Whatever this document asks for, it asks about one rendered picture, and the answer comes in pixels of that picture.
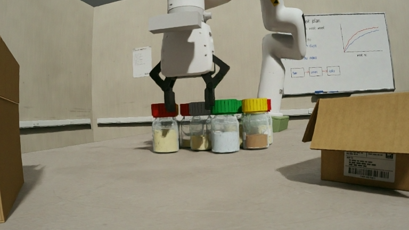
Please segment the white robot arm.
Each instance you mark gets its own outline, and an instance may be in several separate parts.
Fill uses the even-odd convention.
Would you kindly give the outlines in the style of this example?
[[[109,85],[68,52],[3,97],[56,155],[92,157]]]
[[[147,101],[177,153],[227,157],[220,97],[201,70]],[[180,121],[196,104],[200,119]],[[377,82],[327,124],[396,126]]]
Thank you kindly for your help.
[[[167,14],[149,18],[153,34],[201,29],[202,23],[212,19],[205,10],[231,0],[167,0]],[[260,0],[263,24],[270,33],[262,41],[263,59],[257,98],[271,99],[271,116],[282,117],[285,67],[281,59],[302,60],[306,55],[306,25],[303,12],[285,7],[283,0]]]

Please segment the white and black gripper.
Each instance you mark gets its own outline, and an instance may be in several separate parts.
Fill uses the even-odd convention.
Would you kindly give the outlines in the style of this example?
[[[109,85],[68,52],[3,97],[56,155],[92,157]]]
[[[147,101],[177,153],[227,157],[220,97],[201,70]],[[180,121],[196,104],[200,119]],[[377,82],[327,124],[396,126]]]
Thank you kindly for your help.
[[[167,112],[175,112],[173,86],[176,79],[197,77],[202,77],[206,83],[205,109],[212,110],[212,106],[215,106],[215,88],[230,69],[229,65],[215,56],[210,27],[201,23],[202,29],[163,33],[161,61],[149,72],[149,76],[164,91]],[[220,70],[212,78],[216,65]],[[165,80],[160,78],[160,72]]]

